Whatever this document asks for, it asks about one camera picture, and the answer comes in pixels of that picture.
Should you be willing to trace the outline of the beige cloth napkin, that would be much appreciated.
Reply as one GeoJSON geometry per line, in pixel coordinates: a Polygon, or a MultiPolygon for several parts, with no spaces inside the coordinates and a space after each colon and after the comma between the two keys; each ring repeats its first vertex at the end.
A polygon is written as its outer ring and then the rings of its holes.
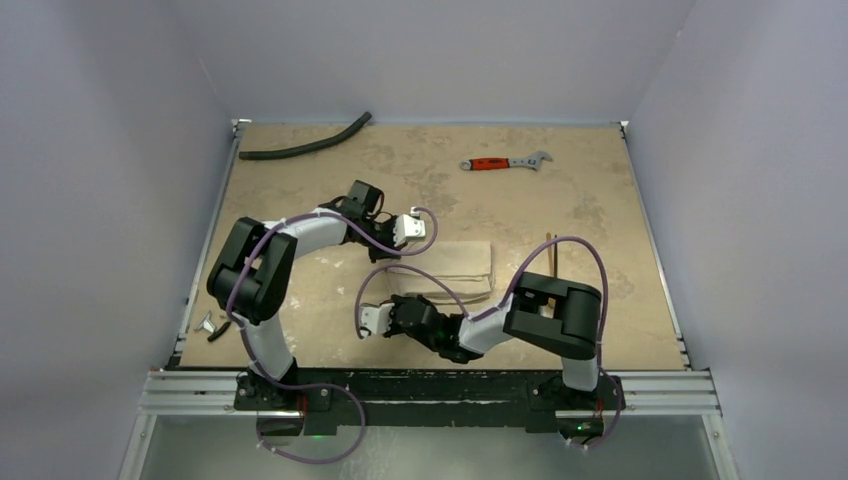
{"type": "MultiPolygon", "coordinates": [[[[439,241],[426,252],[403,257],[397,264],[430,274],[463,303],[486,300],[494,291],[493,247],[490,241],[439,241]]],[[[422,274],[392,267],[385,272],[385,278],[389,291],[394,295],[423,295],[435,304],[454,302],[448,292],[422,274]]]]}

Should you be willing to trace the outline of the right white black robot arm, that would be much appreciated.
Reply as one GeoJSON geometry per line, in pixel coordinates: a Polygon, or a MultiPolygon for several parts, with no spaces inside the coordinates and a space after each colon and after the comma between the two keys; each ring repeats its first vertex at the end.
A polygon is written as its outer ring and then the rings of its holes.
{"type": "Polygon", "coordinates": [[[503,306],[474,314],[445,314],[422,295],[394,295],[359,308],[367,335],[407,336],[443,359],[467,364],[518,339],[560,358],[564,399],[584,407],[601,391],[599,336],[608,301],[583,283],[522,273],[503,306]]]}

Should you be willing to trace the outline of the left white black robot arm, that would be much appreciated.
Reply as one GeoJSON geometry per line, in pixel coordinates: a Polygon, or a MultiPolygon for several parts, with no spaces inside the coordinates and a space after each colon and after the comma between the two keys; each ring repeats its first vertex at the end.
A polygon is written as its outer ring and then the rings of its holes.
{"type": "Polygon", "coordinates": [[[206,288],[236,323],[249,368],[263,378],[259,395],[272,408],[287,408],[298,395],[298,382],[287,375],[295,359],[279,318],[295,261],[347,243],[365,246],[371,262],[396,259],[409,239],[425,235],[417,213],[387,214],[383,200],[380,189],[357,181],[347,194],[307,213],[276,222],[248,216],[234,222],[206,288]]]}

